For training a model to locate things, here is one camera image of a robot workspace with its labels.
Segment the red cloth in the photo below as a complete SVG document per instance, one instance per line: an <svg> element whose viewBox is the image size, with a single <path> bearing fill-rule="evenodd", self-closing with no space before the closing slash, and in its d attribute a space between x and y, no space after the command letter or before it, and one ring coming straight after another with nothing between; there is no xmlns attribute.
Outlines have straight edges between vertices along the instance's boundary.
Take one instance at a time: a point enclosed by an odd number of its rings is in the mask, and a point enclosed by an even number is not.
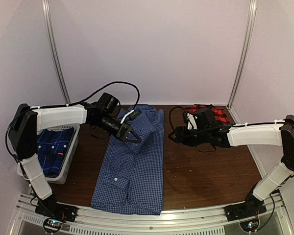
<svg viewBox="0 0 294 235"><path fill-rule="evenodd" d="M198 109L202 108L210 108L212 112L215 114L216 121L220 121L223 125L230 124L230 119L225 114L223 109L218 109L215 106L211 105L204 105L204 104L195 104L193 107L186 108L187 112L193 114Z"/></svg>

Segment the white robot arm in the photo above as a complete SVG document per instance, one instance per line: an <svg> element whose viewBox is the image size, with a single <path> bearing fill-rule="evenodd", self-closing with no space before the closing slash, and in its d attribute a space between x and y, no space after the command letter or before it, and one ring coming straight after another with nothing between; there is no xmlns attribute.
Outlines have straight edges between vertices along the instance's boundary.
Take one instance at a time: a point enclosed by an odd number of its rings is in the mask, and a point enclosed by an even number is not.
<svg viewBox="0 0 294 235"><path fill-rule="evenodd" d="M245 202L225 208L228 221L266 212L263 201L294 176L293 115L270 123L221 125L209 108L203 108L193 114L184 112L184 120L187 126L176 127L169 134L169 138L177 143L188 146L210 143L213 147L222 148L257 144L283 147L282 159L252 188Z"/></svg>
<svg viewBox="0 0 294 235"><path fill-rule="evenodd" d="M140 143L140 137L130 125L111 117L118 103L115 97L104 93L97 102L91 104L82 102L74 106L29 107L27 104L19 106L8 136L23 174L26 174L39 199L37 213L52 216L64 210L59 208L60 204L57 204L38 161L37 133L51 127L87 123L102 128L121 141ZM139 110L133 110L127 117L133 120L139 114Z"/></svg>

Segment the blue plaid shirt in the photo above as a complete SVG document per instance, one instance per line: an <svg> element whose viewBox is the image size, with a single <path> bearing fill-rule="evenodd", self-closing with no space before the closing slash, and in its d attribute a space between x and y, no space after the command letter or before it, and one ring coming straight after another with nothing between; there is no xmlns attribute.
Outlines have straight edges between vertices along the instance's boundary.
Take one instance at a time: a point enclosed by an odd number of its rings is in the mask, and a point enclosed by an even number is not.
<svg viewBox="0 0 294 235"><path fill-rule="evenodd" d="M69 149L74 128L64 131L43 130L37 139L37 155L46 177L57 177Z"/></svg>
<svg viewBox="0 0 294 235"><path fill-rule="evenodd" d="M163 198L164 111L138 105L128 124L140 144L111 137L92 198L92 208L121 214L159 215ZM123 117L128 111L121 110Z"/></svg>

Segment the white plastic basket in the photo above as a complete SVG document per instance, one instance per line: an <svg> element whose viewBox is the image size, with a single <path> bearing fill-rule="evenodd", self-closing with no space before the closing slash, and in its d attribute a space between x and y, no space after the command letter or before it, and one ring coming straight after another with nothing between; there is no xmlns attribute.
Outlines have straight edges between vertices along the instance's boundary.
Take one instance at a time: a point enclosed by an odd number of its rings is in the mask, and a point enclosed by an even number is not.
<svg viewBox="0 0 294 235"><path fill-rule="evenodd" d="M67 151L67 153L64 156L64 162L63 162L62 167L60 169L59 175L55 178L46 177L46 180L49 183L60 184L60 185L65 183L67 176L68 176L68 173L69 173L69 170L70 170L70 166L72 163L72 159L73 159L76 147L78 145L78 132L79 132L80 127L79 127L79 125L72 125L72 126L59 126L59 127L49 128L49 130L51 130L51 131L64 131L64 130L67 130L70 128L74 128L74 136L73 136L72 141L70 143L69 150ZM18 166L18 168L17 168L17 174L19 176L24 177L20 166Z"/></svg>

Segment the metal rail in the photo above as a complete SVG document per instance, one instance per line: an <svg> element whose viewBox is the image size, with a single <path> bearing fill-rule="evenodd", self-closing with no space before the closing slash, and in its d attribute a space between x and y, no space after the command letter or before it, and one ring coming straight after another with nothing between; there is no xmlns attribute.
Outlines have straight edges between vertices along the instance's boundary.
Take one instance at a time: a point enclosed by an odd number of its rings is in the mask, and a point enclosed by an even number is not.
<svg viewBox="0 0 294 235"><path fill-rule="evenodd" d="M57 52L57 48L55 44L54 33L53 33L52 22L51 22L51 15L50 15L50 8L49 8L49 0L42 0L42 5L43 5L43 13L44 13L45 22L46 22L47 34L48 34L49 45L51 49L52 60L54 63L54 68L58 77L60 89L64 97L64 100L67 104L69 104L71 103L71 101L70 101L67 87L64 82L60 60L59 60L59 56L58 56L58 52Z"/></svg>
<svg viewBox="0 0 294 235"><path fill-rule="evenodd" d="M236 96L242 75L243 75L243 71L244 71L244 67L245 67L245 63L247 60L247 52L250 46L250 41L251 41L251 37L254 31L254 26L255 26L255 19L256 19L256 11L257 11L257 0L250 0L250 4L249 4L249 12L248 12L248 18L247 18L247 25L246 25L246 32L245 32L245 38L244 38L244 43L243 43L243 49L242 49L242 53L241 53L241 58L240 58L240 62L239 62L239 66L236 72L236 77L235 77L235 81L234 81L234 85L232 88L232 92L231 92L231 96L228 102L227 107L230 109L233 105L234 102L234 98Z"/></svg>
<svg viewBox="0 0 294 235"><path fill-rule="evenodd" d="M22 229L21 224L23 222L35 224L39 228L42 226L45 218L42 215L35 214L35 207L30 204L32 198L33 196L26 194L20 196L10 235L18 235ZM281 216L284 216L284 221L280 221L281 225L285 228L284 234L292 235L292 227L290 226L287 213L284 212L285 206L280 194L275 194L273 198L275 210ZM35 205L37 199L33 200L32 203ZM268 210L266 214L270 214L273 208L271 199L266 199L265 204ZM67 222L61 231L74 235L205 235L211 231L210 234L223 235L225 234L225 225L238 223L238 221L227 221L224 214L225 206L162 211L160 216L122 215L98 211L90 207L77 206L75 222Z"/></svg>

